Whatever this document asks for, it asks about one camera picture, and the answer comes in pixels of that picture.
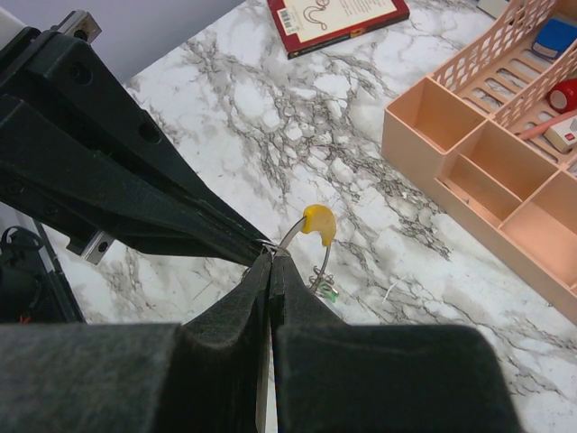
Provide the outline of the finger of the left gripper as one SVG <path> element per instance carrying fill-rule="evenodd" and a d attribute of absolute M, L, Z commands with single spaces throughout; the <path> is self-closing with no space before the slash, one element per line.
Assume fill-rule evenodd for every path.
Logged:
<path fill-rule="evenodd" d="M 252 234 L 252 225 L 196 175 L 86 42 L 55 31 L 35 36 L 2 51 L 1 98 L 23 100 L 89 150 L 156 189 L 204 200 Z"/>

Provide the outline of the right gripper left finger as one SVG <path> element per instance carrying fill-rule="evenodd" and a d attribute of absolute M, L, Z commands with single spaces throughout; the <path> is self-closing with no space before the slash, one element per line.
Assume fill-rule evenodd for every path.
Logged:
<path fill-rule="evenodd" d="M 270 271 L 184 325 L 3 326 L 2 431 L 263 431 Z"/>

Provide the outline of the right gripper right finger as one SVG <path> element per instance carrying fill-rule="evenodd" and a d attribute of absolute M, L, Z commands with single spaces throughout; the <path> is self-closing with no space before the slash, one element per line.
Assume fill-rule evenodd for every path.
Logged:
<path fill-rule="evenodd" d="M 519 432 L 499 362 L 476 329 L 349 325 L 287 256 L 270 272 L 282 432 Z"/>

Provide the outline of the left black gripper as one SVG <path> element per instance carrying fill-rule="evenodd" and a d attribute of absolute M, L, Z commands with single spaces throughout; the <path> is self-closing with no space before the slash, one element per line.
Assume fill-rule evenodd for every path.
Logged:
<path fill-rule="evenodd" d="M 84 10 L 70 12 L 51 29 L 87 43 L 102 32 Z M 1 10 L 1 53 L 25 38 L 32 42 L 37 30 Z M 11 96 L 1 98 L 1 199 L 1 323 L 86 322 L 44 228 L 33 218 L 83 241 L 79 256 L 93 264 L 113 238 L 141 253 L 245 266 L 261 253 L 259 235 L 204 200 L 185 201 L 154 188 Z"/>

